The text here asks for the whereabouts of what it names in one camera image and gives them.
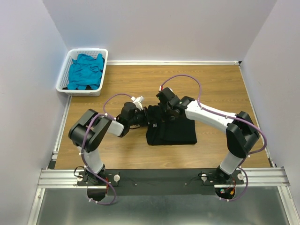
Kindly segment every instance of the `white plastic basket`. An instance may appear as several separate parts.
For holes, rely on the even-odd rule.
[[[63,90],[63,88],[67,87],[67,85],[69,84],[69,69],[72,64],[72,59],[76,60],[79,54],[86,54],[96,59],[98,54],[100,53],[104,58],[104,67],[103,67],[103,73],[102,73],[99,88],[97,90]],[[67,53],[65,61],[60,70],[60,76],[56,83],[56,90],[59,92],[67,93],[68,95],[71,96],[99,96],[104,81],[106,64],[107,64],[107,56],[108,56],[108,51],[106,49],[101,49],[101,48],[76,48],[70,50]]]

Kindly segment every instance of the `wooden table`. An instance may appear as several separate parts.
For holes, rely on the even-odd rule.
[[[104,85],[99,97],[73,97],[67,116],[55,169],[74,169],[83,165],[77,148],[68,138],[73,124],[88,110],[103,112],[103,103],[113,94],[126,92],[135,97],[144,96],[143,106],[156,105],[156,94],[163,81],[172,75],[189,74],[202,83],[201,102],[205,105],[239,113],[254,114],[238,66],[166,65],[166,66],[107,66]],[[167,83],[180,98],[197,97],[198,86],[192,79],[177,77]],[[106,110],[117,116],[129,97],[113,98]],[[131,130],[125,137],[106,134],[99,150],[106,168],[213,168],[227,154],[226,136],[219,130],[196,122],[196,145],[149,146],[147,128]],[[259,141],[254,150],[262,146]],[[245,167],[269,167],[265,151],[254,154]]]

